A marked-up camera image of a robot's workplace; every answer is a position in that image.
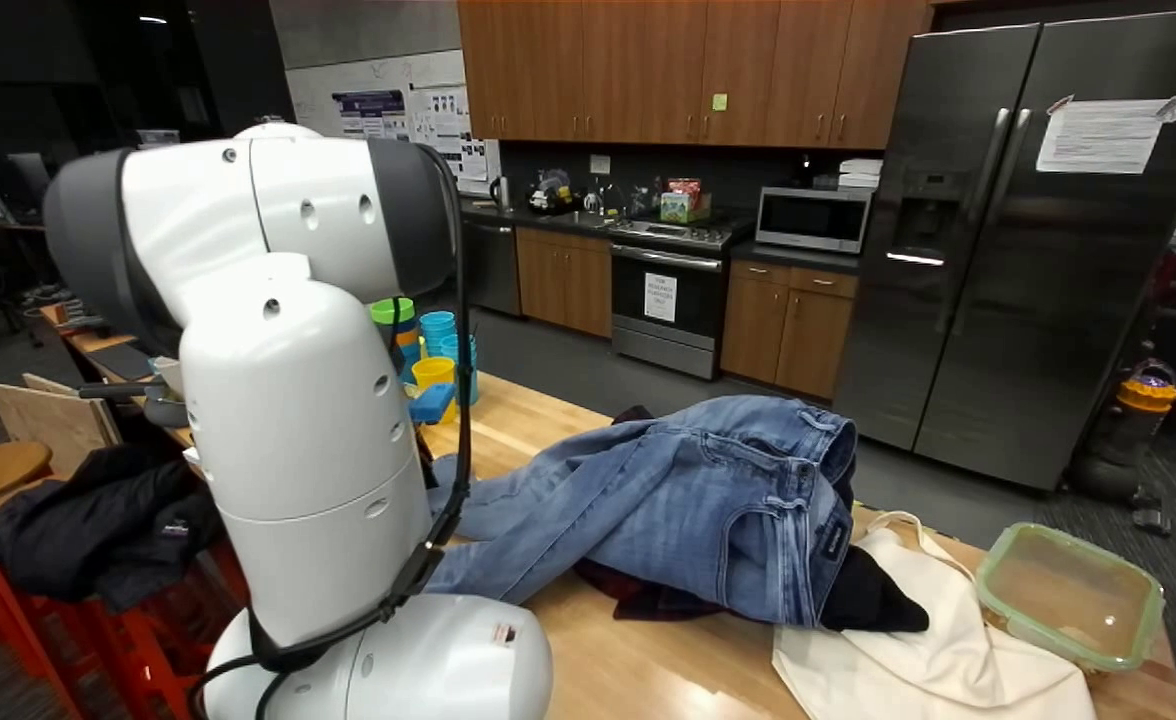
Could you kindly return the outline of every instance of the blue denim jeans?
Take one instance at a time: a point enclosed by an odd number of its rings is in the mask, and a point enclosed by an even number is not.
[[[822,623],[850,547],[844,418],[719,395],[630,422],[478,483],[430,590],[524,605],[578,561],[683,590],[766,623]]]

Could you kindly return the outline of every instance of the upper cabinet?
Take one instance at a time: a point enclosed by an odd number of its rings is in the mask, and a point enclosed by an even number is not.
[[[459,0],[478,138],[886,147],[929,0]]]

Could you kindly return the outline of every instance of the wooden cabinet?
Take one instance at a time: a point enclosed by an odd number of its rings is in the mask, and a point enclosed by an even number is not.
[[[929,18],[929,0],[459,0],[472,131],[886,147]]]
[[[515,227],[520,311],[612,335],[612,249],[593,236]]]
[[[855,275],[737,262],[719,369],[834,401]]]
[[[912,31],[933,23],[923,0],[850,0],[827,147],[889,147]]]
[[[786,268],[734,262],[719,369],[772,385],[780,358],[780,308],[790,299]]]

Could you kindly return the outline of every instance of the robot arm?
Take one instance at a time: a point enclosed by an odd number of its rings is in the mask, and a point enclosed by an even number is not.
[[[430,531],[403,394],[364,299],[452,274],[440,165],[262,124],[89,155],[48,193],[89,308],[178,351],[251,611],[287,650],[358,619]]]
[[[75,159],[46,218],[89,311],[144,351],[180,351],[187,465],[251,590],[218,646],[209,681],[238,672],[209,690],[209,717],[270,717],[279,690],[279,717],[546,717],[553,659],[528,611],[413,596],[469,483],[430,521],[403,390],[364,299],[452,274],[440,165],[262,124]]]

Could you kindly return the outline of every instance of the stainless steel refrigerator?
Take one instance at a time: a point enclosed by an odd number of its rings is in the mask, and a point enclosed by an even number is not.
[[[1125,155],[1144,116],[1077,122],[1107,99],[1159,99],[1148,159]],[[917,35],[837,407],[872,440],[1058,487],[1173,227],[1176,14]]]

